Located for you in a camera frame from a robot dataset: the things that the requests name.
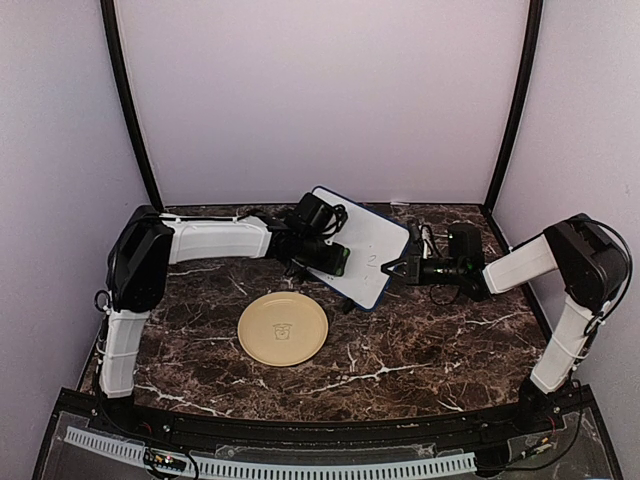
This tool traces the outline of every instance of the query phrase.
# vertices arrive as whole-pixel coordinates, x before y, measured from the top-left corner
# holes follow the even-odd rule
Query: beige plate
[[[289,367],[322,348],[329,323],[322,307],[293,292],[271,293],[249,305],[238,322],[242,348],[259,362]]]

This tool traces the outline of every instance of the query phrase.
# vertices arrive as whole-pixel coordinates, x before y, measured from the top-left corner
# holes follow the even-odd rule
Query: marble tabletop
[[[501,256],[477,206],[370,205],[401,223],[432,225],[446,249],[448,225],[482,231],[487,261]],[[249,207],[180,207],[182,215],[227,215]],[[276,212],[282,206],[261,207]],[[209,259],[170,267],[160,305],[145,326],[136,402],[172,411],[280,421],[383,420],[470,411],[517,400],[545,340],[515,289],[475,303],[436,305],[429,287],[392,282],[373,312],[341,311],[343,298],[319,282],[284,275],[268,259]],[[294,367],[249,357],[237,338],[243,310],[270,292],[296,291],[325,310],[320,352]],[[453,287],[433,290],[439,302]],[[91,369],[82,386],[90,391]]]

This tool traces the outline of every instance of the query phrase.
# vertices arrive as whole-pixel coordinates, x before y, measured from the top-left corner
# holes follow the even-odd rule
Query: blue border
[[[343,200],[347,200],[348,202],[354,203],[362,208],[364,208],[365,210],[373,213],[374,215],[377,215],[380,218],[384,218],[385,220],[388,220],[391,223],[395,223],[396,225],[398,225],[399,227],[402,227],[403,229],[405,229],[407,232],[409,232],[409,229],[406,227],[406,225],[402,225],[400,222],[396,222],[395,220],[388,218],[378,212],[375,212],[373,210],[371,210],[370,208],[365,207],[364,205],[362,205],[360,202],[354,202],[353,200],[351,200],[350,198],[347,198],[343,195],[340,195],[337,192],[334,192],[333,190],[331,190],[330,188],[327,187],[323,187],[322,185],[316,185],[315,187],[313,187],[313,189],[311,190],[311,193],[313,193],[316,189],[318,188],[322,188],[323,190],[326,190],[327,192],[333,193],[335,196],[342,198]],[[409,232],[409,238],[407,238],[407,243],[404,245],[404,248],[402,249],[402,254],[404,255],[407,252],[407,248],[409,247],[409,242],[411,241],[411,232]],[[333,290],[334,292],[336,292],[338,295],[340,295],[341,297],[344,298],[349,298],[347,297],[345,294],[343,294],[342,292],[339,292],[338,290],[336,290],[335,288],[333,288],[331,285],[329,285],[327,282],[325,282],[323,279],[321,279],[320,277],[317,277],[316,275],[313,275],[315,278],[317,278],[318,280],[320,280],[322,283],[324,283],[327,287],[329,287],[331,290]],[[350,300],[353,300],[353,302],[358,306],[358,309],[362,310],[363,312],[373,312],[376,308],[378,308],[378,305],[380,304],[380,302],[382,301],[382,297],[384,296],[384,292],[387,291],[387,289],[389,288],[389,284],[391,283],[391,277],[389,277],[389,279],[387,280],[387,283],[384,284],[384,287],[382,288],[382,291],[380,292],[380,295],[378,295],[378,299],[376,300],[376,303],[373,305],[373,307],[371,308],[364,308],[362,305],[360,305],[359,303],[356,303],[355,300],[353,300],[352,298]]]

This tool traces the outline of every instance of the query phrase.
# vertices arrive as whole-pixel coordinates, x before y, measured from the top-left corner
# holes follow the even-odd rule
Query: white arm segment
[[[220,257],[264,257],[271,232],[259,218],[233,221],[165,221],[175,233],[169,264],[186,260]],[[109,333],[105,346],[100,387],[107,398],[119,398],[133,392],[133,370],[142,329],[151,312],[129,310],[109,315]]]
[[[531,381],[544,393],[560,388],[574,362],[580,358],[587,341],[584,330],[593,316],[591,310],[581,307],[567,295],[558,326],[531,372]]]
[[[259,218],[237,221],[165,221],[172,228],[169,265],[198,258],[264,257],[271,232]]]
[[[109,315],[109,333],[100,372],[100,388],[107,398],[126,397],[133,392],[133,369],[142,328],[150,313],[122,310]]]
[[[482,274],[492,294],[504,293],[547,272],[556,270],[551,248],[544,235],[487,265]]]

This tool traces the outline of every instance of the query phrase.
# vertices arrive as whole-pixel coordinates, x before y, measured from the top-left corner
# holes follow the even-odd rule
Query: black pole
[[[118,20],[116,17],[116,9],[113,0],[101,0],[102,20],[104,22],[104,31],[107,36],[107,45],[109,47],[109,56],[111,57],[111,66],[113,67],[113,76],[116,80],[118,95],[120,96],[120,106],[124,114],[124,120],[129,130],[129,138],[133,146],[133,152],[138,162],[138,168],[142,175],[142,181],[147,189],[147,195],[151,205],[159,211],[164,211],[160,191],[156,179],[153,176],[149,155],[144,146],[138,116],[133,104],[131,95],[131,87],[129,78],[127,77],[127,69],[125,68],[124,55],[122,53],[122,44],[120,43],[120,33],[118,31]]]
[[[529,79],[531,78],[531,70],[533,68],[533,59],[536,53],[536,44],[538,43],[538,33],[540,31],[540,20],[542,18],[543,0],[531,0],[529,2],[529,17],[527,18],[527,28],[524,35],[524,43],[522,45],[522,56],[520,57],[520,68],[518,69],[518,78],[516,79],[516,88],[513,92],[513,100],[511,101],[511,110],[507,126],[502,137],[502,145],[500,153],[493,171],[491,184],[484,200],[484,206],[493,212],[500,195],[500,189],[507,174],[509,159],[513,151],[513,145],[518,134],[522,111],[524,110],[524,102],[527,98],[527,89],[529,88]]]

